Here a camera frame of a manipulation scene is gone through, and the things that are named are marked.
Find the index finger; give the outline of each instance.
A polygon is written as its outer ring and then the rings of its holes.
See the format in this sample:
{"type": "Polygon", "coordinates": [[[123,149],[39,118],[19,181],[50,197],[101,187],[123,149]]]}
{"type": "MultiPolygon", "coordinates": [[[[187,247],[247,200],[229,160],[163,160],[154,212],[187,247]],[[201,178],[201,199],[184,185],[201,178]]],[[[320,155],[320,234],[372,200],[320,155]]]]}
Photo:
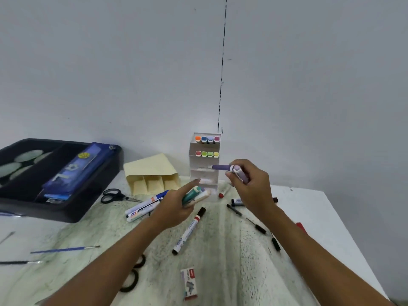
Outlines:
{"type": "Polygon", "coordinates": [[[187,194],[188,191],[190,191],[195,186],[198,186],[199,183],[200,183],[200,178],[192,180],[188,184],[185,184],[180,189],[176,190],[177,195],[182,198],[184,195],[187,194]]]}
{"type": "Polygon", "coordinates": [[[259,170],[259,168],[253,164],[251,161],[247,159],[236,159],[230,163],[231,165],[239,165],[241,169],[244,171],[244,173],[248,174],[249,177],[253,177],[253,174],[255,173],[256,170],[259,170]]]}

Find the gray wall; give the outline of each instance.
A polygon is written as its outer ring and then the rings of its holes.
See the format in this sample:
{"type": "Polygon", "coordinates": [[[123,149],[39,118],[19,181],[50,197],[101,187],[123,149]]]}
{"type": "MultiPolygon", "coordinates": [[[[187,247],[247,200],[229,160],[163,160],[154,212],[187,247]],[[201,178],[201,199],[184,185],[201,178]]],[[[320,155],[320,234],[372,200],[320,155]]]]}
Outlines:
{"type": "Polygon", "coordinates": [[[228,160],[323,190],[391,297],[408,298],[408,0],[228,0],[228,160]]]}
{"type": "MultiPolygon", "coordinates": [[[[407,8],[228,0],[220,115],[222,161],[247,157],[274,184],[324,190],[401,299],[407,8]]],[[[0,147],[26,137],[117,143],[128,160],[165,152],[187,174],[191,133],[218,126],[224,9],[225,0],[0,0],[0,147]]]]}

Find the white table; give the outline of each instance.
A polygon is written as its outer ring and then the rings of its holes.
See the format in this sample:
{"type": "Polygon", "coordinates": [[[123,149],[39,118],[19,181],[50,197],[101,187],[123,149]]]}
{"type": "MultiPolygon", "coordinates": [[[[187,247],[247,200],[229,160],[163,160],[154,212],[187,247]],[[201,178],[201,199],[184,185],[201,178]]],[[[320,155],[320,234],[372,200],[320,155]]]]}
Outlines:
{"type": "MultiPolygon", "coordinates": [[[[128,191],[123,171],[110,188],[128,191]]],[[[272,186],[278,205],[325,249],[386,296],[365,258],[323,192],[272,186]]],[[[302,305],[316,301],[287,254],[273,248],[264,236],[225,205],[237,198],[232,189],[223,200],[198,204],[187,221],[163,232],[146,250],[146,264],[130,293],[118,293],[112,305],[302,305]],[[207,208],[195,231],[177,256],[171,249],[196,215],[207,208]],[[195,267],[199,298],[182,301],[180,270],[195,267]]],[[[0,260],[43,259],[48,263],[2,266],[0,304],[33,305],[51,295],[108,247],[135,227],[124,211],[133,204],[95,203],[81,221],[64,224],[33,218],[0,219],[0,260]],[[99,249],[30,255],[32,250],[101,245],[99,249]]],[[[261,224],[248,210],[240,210],[261,224]]]]}

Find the black dashed line on wall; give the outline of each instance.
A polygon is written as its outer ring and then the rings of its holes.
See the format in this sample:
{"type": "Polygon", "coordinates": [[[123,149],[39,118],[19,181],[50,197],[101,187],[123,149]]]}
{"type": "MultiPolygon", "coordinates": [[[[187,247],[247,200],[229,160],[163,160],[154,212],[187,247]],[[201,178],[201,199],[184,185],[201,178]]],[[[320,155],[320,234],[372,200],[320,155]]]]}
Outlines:
{"type": "Polygon", "coordinates": [[[227,22],[227,0],[225,0],[225,15],[224,15],[224,39],[222,40],[222,61],[221,61],[221,84],[220,84],[220,102],[218,104],[218,128],[217,132],[220,132],[220,112],[221,112],[221,91],[222,91],[222,68],[224,66],[224,46],[225,46],[225,24],[227,22]]]}

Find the yellow logo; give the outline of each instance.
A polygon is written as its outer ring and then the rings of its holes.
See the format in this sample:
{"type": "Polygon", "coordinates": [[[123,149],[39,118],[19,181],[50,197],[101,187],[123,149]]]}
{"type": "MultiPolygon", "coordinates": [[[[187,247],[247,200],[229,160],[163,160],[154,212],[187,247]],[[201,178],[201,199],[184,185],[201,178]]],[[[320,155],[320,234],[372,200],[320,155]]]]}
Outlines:
{"type": "Polygon", "coordinates": [[[86,159],[86,158],[89,158],[89,156],[90,156],[89,153],[80,153],[80,154],[78,155],[78,158],[79,158],[79,159],[86,159]]]}

